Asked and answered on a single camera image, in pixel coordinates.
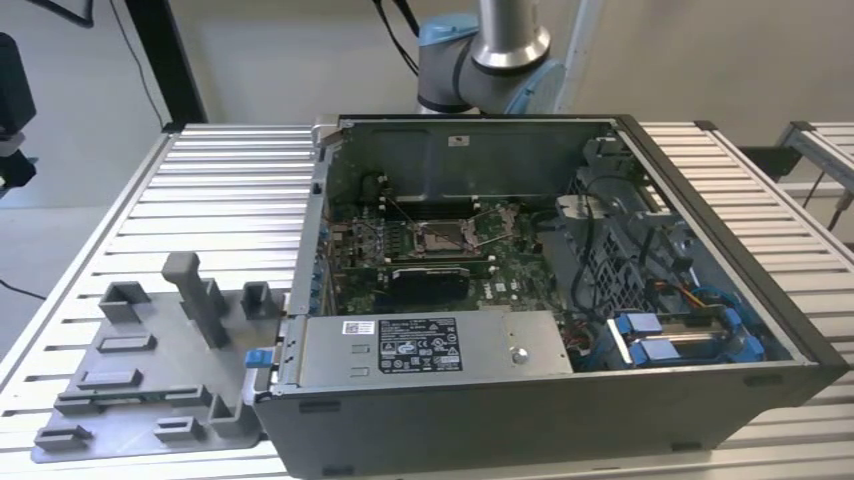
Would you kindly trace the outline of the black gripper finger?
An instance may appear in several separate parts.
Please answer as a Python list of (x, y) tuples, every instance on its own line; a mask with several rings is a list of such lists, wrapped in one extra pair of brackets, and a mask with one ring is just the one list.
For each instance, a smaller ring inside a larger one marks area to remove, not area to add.
[(2, 157), (0, 168), (3, 189), (26, 186), (37, 175), (35, 164), (21, 150)]

